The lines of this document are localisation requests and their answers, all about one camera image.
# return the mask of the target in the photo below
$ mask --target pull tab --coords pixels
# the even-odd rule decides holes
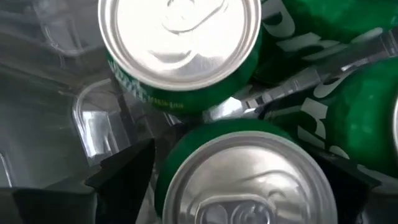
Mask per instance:
[[[173,33],[189,32],[227,6],[226,0],[169,0],[162,25]]]

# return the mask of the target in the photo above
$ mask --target green soda can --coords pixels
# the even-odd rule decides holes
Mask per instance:
[[[255,119],[200,126],[175,145],[155,190],[163,224],[337,224],[319,165],[280,128]]]
[[[221,103],[257,67],[260,0],[100,0],[98,14],[116,78],[172,114]]]
[[[398,59],[267,105],[265,119],[311,144],[398,177]]]
[[[398,24],[396,1],[261,2],[267,32],[254,78],[267,86],[276,86],[299,70]]]

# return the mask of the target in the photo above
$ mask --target sprite can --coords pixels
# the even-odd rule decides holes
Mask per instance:
[[[260,0],[99,0],[98,11],[116,78],[160,110],[201,112],[257,67]]]
[[[183,137],[160,171],[155,208],[163,224],[337,224],[318,164],[286,132],[255,119]]]
[[[267,32],[254,78],[267,86],[278,85],[299,70],[398,24],[396,1],[261,2],[262,25]]]
[[[342,73],[266,111],[298,141],[398,177],[397,58]]]

